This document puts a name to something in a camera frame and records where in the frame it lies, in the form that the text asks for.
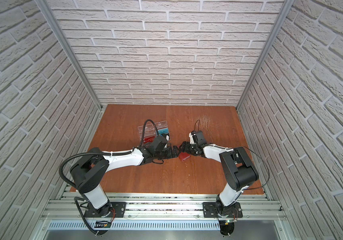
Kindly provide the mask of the red card in organizer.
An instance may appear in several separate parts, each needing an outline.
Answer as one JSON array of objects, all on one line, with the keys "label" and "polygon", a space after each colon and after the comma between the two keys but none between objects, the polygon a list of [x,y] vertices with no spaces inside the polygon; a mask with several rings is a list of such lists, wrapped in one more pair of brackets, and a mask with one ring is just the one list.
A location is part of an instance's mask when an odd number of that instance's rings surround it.
[{"label": "red card in organizer", "polygon": [[143,144],[153,142],[154,138],[155,138],[155,136],[151,136],[151,137],[144,138],[144,139],[143,139]]}]

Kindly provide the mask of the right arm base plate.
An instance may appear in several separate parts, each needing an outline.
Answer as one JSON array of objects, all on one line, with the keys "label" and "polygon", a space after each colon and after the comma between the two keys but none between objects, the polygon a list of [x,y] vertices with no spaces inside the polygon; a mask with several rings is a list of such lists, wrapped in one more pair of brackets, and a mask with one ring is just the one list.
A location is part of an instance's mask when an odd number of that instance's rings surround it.
[{"label": "right arm base plate", "polygon": [[220,202],[204,202],[203,213],[205,218],[233,218],[243,217],[243,212],[239,202],[229,206],[222,206]]}]

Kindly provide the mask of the clear acrylic card organizer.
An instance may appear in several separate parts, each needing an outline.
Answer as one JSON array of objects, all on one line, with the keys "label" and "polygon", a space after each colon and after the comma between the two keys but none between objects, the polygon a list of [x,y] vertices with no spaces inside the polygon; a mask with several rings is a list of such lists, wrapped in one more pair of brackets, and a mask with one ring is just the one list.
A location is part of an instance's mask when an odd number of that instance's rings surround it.
[{"label": "clear acrylic card organizer", "polygon": [[139,138],[142,141],[142,144],[143,144],[144,138],[151,137],[151,136],[157,137],[159,134],[156,132],[156,130],[161,129],[161,128],[166,128],[166,127],[168,127],[167,121],[155,122],[154,125],[150,122],[147,122],[145,127],[143,126],[137,127]]}]

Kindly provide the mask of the teal VIP card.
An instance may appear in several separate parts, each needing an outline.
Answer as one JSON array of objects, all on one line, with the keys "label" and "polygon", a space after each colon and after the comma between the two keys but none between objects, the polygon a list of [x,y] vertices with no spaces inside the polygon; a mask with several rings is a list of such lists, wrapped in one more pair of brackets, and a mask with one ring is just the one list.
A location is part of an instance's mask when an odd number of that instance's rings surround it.
[{"label": "teal VIP card", "polygon": [[169,135],[169,129],[168,129],[168,127],[166,127],[166,128],[161,128],[161,129],[157,129],[156,132],[157,132],[159,135],[162,135],[162,134]]}]

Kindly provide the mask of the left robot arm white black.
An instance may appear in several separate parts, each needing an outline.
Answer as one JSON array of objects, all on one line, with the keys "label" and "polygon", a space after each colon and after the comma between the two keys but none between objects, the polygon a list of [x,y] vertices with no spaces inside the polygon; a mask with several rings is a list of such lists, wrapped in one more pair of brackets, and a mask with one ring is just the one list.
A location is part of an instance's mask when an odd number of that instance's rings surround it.
[{"label": "left robot arm white black", "polygon": [[162,164],[164,160],[178,157],[179,153],[177,146],[168,143],[166,135],[159,135],[152,142],[129,151],[104,152],[93,148],[74,156],[79,160],[70,168],[70,175],[74,188],[95,210],[106,209],[109,208],[109,200],[100,185],[105,173],[129,166]]}]

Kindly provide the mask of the red leather card holder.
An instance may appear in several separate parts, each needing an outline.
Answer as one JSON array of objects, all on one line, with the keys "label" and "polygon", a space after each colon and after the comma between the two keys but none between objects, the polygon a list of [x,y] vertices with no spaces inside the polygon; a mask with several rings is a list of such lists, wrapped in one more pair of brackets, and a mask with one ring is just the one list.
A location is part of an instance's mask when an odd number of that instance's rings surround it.
[{"label": "red leather card holder", "polygon": [[188,160],[190,157],[191,157],[191,155],[188,154],[188,153],[180,153],[180,154],[179,154],[179,159],[180,159],[180,161],[182,161],[182,162],[185,162],[185,161]]}]

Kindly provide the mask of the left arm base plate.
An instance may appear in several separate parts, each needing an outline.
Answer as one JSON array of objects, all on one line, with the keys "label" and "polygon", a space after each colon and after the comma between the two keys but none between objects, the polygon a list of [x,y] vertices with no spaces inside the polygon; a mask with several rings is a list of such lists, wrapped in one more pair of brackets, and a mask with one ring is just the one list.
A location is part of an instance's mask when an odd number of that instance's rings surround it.
[{"label": "left arm base plate", "polygon": [[95,209],[91,203],[87,204],[84,216],[86,218],[122,218],[126,209],[126,202],[109,202],[100,209]]}]

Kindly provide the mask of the aluminium rail frame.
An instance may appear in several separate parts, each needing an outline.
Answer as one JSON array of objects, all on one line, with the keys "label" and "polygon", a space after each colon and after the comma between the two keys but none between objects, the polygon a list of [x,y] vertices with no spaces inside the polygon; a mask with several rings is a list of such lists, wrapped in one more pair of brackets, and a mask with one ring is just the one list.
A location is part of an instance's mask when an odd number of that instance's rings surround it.
[{"label": "aluminium rail frame", "polygon": [[[292,240],[294,233],[279,201],[265,195],[245,195],[237,199],[243,217],[205,218],[204,202],[215,202],[215,195],[189,194],[124,194],[109,193],[111,202],[126,202],[122,218],[82,218],[77,210],[77,193],[66,192],[59,200],[45,206],[31,238],[120,239],[139,231],[148,233],[212,231],[219,237],[236,239]],[[97,229],[96,221],[109,221],[109,229]]]}]

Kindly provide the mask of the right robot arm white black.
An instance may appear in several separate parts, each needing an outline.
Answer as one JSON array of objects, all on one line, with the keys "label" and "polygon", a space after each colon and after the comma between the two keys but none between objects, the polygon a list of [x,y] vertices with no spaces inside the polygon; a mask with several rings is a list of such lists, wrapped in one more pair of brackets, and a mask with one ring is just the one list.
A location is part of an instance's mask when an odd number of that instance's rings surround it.
[{"label": "right robot arm white black", "polygon": [[179,147],[182,153],[215,160],[223,167],[227,184],[217,197],[221,207],[233,205],[259,179],[259,173],[245,147],[226,148],[209,144],[202,131],[192,131],[189,138]]}]

